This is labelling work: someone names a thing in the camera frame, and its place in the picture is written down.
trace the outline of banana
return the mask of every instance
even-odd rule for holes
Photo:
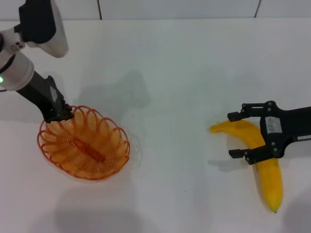
[[[224,131],[244,141],[249,148],[265,145],[260,129],[246,120],[226,121],[210,128],[211,133]],[[283,188],[281,170],[277,159],[255,164],[258,168],[263,198],[271,211],[277,212],[282,203]]]

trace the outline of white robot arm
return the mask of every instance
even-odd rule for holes
[[[26,0],[19,8],[19,17],[19,25],[0,31],[0,86],[34,103],[47,123],[71,119],[72,109],[54,79],[42,78],[20,51],[27,44],[56,58],[67,54],[67,38],[55,0]]]

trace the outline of white tabletop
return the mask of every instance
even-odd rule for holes
[[[0,30],[16,23],[1,22]],[[311,142],[279,160],[283,204],[260,199],[245,145],[208,127],[244,102],[311,106],[311,19],[67,21],[62,59],[26,48],[66,101],[125,127],[131,160],[85,182],[50,165],[40,111],[0,93],[1,233],[298,233],[311,227]]]

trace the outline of orange wire basket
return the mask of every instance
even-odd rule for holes
[[[41,123],[37,142],[45,158],[69,175],[90,181],[119,172],[130,155],[126,132],[94,109],[71,107],[73,119]]]

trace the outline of white sticker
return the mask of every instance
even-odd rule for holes
[[[297,137],[298,140],[307,140],[311,138],[311,135],[306,135],[306,136],[301,136],[301,137]]]
[[[267,133],[281,133],[281,121],[280,118],[268,116],[266,117],[266,126],[267,126]]]
[[[55,90],[53,87],[51,87],[51,86],[50,86],[50,90],[51,90],[51,94],[52,94],[52,99],[53,99],[53,101],[55,102],[56,99],[57,99],[57,92],[56,92],[56,90]]]

